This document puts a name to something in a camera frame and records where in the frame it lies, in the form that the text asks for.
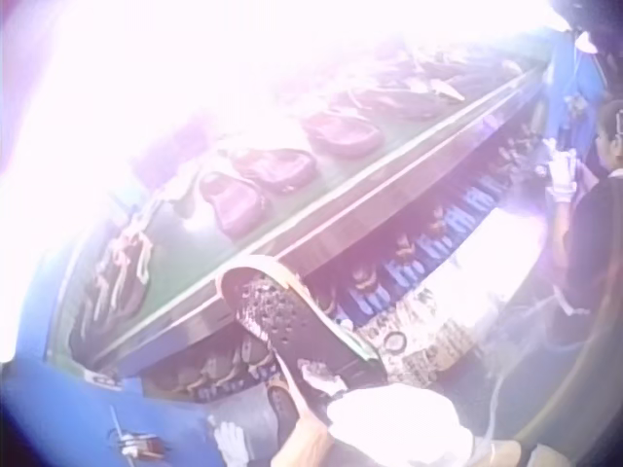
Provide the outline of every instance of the factory machinery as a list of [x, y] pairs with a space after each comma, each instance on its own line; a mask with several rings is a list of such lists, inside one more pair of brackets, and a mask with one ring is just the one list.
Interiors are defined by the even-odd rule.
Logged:
[[76, 246], [48, 361], [140, 377], [161, 399], [260, 384], [275, 360], [215, 280], [262, 254], [372, 343], [391, 380], [427, 387], [452, 368], [545, 241], [532, 115], [546, 62], [476, 46], [414, 55], [384, 48], [283, 87], [255, 127], [180, 128], [135, 167], [145, 201]]

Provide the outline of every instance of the person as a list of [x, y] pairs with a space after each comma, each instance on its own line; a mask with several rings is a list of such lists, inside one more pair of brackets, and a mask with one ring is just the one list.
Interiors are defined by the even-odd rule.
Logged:
[[623, 100], [602, 107], [596, 146], [608, 172], [603, 180], [569, 153], [554, 151], [549, 163], [555, 295], [569, 316], [616, 307], [612, 281], [623, 255]]

